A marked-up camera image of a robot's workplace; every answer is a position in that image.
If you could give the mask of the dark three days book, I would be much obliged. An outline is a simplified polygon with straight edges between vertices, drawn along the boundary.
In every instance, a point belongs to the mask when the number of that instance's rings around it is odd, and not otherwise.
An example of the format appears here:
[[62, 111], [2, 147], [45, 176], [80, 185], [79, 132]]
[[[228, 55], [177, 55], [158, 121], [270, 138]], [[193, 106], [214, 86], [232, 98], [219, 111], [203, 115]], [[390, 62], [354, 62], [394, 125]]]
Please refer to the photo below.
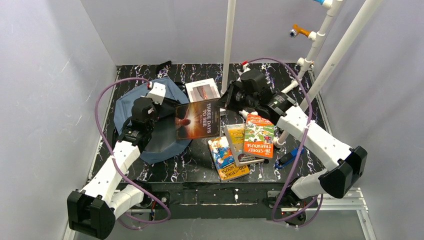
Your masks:
[[217, 99], [180, 104], [175, 108], [175, 128], [178, 140], [218, 137], [221, 115]]

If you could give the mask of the beige paperback book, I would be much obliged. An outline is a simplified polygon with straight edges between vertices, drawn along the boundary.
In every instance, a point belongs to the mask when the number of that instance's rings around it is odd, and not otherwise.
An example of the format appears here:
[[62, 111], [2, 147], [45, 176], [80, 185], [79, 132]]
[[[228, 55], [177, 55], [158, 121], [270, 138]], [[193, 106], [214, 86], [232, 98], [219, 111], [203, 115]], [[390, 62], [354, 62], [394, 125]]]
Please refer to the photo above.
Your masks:
[[245, 127], [245, 123], [227, 124], [224, 127], [224, 134], [237, 167], [264, 161], [263, 158], [244, 153]]

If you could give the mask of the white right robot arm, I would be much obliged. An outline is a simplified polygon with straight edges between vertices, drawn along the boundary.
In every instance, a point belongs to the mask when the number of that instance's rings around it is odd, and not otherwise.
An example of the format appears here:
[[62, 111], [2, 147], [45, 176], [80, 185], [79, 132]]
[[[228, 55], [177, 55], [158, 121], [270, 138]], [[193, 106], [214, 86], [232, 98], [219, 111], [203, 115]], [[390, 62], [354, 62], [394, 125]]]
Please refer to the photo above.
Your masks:
[[290, 183], [289, 194], [296, 200], [320, 194], [342, 199], [363, 175], [368, 155], [363, 147], [352, 148], [309, 120], [291, 97], [283, 92], [274, 93], [265, 75], [256, 69], [247, 70], [239, 80], [231, 81], [217, 105], [234, 112], [252, 108], [260, 117], [298, 140], [307, 131], [303, 145], [325, 169]]

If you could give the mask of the light blue student backpack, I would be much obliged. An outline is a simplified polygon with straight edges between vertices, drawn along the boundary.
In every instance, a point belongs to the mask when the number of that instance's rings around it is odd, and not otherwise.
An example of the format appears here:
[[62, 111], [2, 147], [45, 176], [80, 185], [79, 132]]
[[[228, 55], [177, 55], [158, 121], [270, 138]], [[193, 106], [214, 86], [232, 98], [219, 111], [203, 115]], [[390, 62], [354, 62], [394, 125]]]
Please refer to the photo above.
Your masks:
[[[163, 162], [181, 154], [191, 142], [190, 139], [177, 140], [174, 125], [176, 106], [189, 103], [189, 99], [183, 91], [183, 84], [175, 82], [164, 75], [158, 76], [152, 82], [165, 85], [166, 93], [161, 105], [162, 109], [159, 111], [159, 120], [155, 124], [152, 133], [152, 139], [140, 155], [140, 159], [149, 164]], [[148, 90], [145, 85], [137, 86], [116, 100], [113, 116], [115, 124], [112, 137], [113, 143], [117, 141], [119, 134], [122, 133], [125, 120], [131, 117], [134, 101], [147, 93]]]

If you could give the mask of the orange storey treehouse book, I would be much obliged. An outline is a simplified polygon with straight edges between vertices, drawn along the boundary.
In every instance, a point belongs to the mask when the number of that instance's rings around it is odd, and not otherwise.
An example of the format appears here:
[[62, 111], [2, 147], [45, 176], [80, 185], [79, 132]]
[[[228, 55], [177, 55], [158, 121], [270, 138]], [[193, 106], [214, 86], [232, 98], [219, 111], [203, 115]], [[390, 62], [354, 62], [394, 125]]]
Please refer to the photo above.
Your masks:
[[268, 119], [249, 113], [245, 122], [243, 152], [271, 160], [274, 157], [274, 127]]

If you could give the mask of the white style magazine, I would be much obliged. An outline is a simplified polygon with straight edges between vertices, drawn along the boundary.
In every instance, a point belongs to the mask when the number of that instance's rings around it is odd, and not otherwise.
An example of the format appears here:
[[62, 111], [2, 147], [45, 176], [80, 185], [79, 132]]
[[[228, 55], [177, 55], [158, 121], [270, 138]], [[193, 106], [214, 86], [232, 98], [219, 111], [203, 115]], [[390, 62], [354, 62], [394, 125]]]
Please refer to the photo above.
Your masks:
[[185, 84], [185, 89], [191, 103], [219, 99], [221, 97], [213, 78], [188, 82]]

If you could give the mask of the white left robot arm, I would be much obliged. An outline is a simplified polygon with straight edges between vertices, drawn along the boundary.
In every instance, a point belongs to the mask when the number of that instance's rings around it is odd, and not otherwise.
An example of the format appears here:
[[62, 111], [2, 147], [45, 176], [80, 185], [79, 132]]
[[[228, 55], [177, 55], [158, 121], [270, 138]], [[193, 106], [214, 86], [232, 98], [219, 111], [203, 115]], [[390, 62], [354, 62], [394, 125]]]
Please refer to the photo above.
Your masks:
[[130, 207], [143, 201], [144, 193], [131, 184], [115, 193], [124, 173], [145, 150], [152, 138], [156, 106], [151, 98], [139, 97], [126, 120], [111, 156], [95, 177], [67, 198], [69, 228], [104, 240], [110, 235], [116, 219]]

